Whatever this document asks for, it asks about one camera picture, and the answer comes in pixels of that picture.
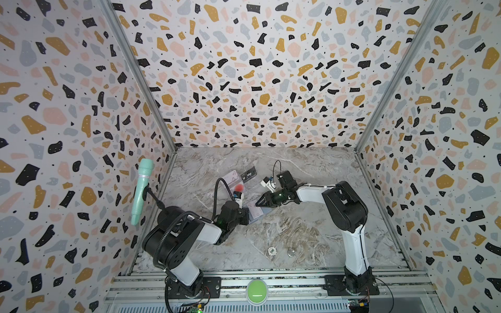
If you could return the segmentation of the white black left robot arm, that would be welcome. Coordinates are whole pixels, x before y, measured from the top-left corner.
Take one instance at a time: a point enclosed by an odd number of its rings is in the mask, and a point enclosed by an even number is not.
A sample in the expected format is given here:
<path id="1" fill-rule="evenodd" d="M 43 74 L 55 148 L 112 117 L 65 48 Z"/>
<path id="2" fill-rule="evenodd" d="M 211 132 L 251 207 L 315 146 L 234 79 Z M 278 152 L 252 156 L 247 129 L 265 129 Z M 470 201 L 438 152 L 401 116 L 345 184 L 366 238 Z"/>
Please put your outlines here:
<path id="1" fill-rule="evenodd" d="M 220 245 L 236 226 L 249 224 L 249 210 L 235 201 L 227 201 L 215 220 L 208 220 L 177 206 L 165 207 L 157 218 L 158 225 L 145 237 L 142 248 L 153 257 L 156 268 L 185 288 L 197 292 L 202 271 L 188 257 L 197 241 Z"/>

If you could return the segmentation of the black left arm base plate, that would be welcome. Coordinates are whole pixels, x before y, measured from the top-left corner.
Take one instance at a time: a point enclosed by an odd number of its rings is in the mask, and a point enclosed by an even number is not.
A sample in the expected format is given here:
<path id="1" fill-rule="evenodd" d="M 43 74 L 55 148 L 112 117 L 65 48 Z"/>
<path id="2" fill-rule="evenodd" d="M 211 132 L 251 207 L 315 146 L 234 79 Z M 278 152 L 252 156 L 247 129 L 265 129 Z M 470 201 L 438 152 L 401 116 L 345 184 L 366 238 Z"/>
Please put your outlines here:
<path id="1" fill-rule="evenodd" d="M 169 299 L 218 299 L 220 297 L 222 278 L 204 277 L 200 275 L 192 285 L 187 286 L 182 282 L 168 279 L 164 295 Z"/>

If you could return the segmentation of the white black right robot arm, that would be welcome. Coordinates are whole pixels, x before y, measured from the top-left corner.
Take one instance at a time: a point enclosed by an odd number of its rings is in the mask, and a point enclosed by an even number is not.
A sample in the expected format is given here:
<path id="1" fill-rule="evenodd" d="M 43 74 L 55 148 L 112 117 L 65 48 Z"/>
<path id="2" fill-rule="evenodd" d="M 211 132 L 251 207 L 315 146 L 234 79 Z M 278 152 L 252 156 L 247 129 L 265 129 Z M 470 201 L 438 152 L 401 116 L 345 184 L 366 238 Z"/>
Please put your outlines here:
<path id="1" fill-rule="evenodd" d="M 364 240 L 369 210 L 356 191 L 346 181 L 335 185 L 299 184 L 289 171 L 280 173 L 278 180 L 281 189 L 263 193 L 255 206 L 275 208 L 290 202 L 324 204 L 333 223 L 343 232 L 344 288 L 352 295 L 367 291 L 374 282 Z"/>

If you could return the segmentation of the white floral credit card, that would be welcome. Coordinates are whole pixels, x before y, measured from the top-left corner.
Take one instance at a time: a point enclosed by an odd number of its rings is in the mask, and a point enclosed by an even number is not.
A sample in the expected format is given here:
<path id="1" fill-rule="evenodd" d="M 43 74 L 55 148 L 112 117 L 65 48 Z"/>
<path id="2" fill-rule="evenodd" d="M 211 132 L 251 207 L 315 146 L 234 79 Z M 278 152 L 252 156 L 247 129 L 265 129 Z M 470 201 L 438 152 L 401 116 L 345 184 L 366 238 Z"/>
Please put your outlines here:
<path id="1" fill-rule="evenodd" d="M 260 218 L 264 214 L 261 207 L 256 207 L 253 204 L 249 204 L 248 208 L 253 220 Z"/>

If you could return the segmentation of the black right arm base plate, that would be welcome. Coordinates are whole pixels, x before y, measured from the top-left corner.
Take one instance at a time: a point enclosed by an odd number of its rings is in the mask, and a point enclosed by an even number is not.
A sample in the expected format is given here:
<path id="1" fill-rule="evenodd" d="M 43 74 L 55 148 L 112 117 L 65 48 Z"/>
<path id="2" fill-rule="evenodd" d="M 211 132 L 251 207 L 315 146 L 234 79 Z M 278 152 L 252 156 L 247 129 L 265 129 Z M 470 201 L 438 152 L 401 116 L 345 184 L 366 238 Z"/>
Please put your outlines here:
<path id="1" fill-rule="evenodd" d="M 380 290 L 373 275 L 326 275 L 324 290 L 329 296 L 378 296 Z"/>

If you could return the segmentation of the red circle credit card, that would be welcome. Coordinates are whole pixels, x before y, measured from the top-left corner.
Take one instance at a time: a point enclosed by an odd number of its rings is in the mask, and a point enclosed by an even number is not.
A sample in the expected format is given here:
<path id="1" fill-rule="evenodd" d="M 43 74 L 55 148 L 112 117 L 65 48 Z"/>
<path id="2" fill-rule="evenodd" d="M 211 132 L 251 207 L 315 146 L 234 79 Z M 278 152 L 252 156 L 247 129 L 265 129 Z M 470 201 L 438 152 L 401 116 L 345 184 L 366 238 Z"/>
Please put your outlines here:
<path id="1" fill-rule="evenodd" d="M 242 193 L 244 190 L 245 187 L 243 184 L 236 185 L 234 189 L 234 194 L 236 194 L 237 192 Z"/>

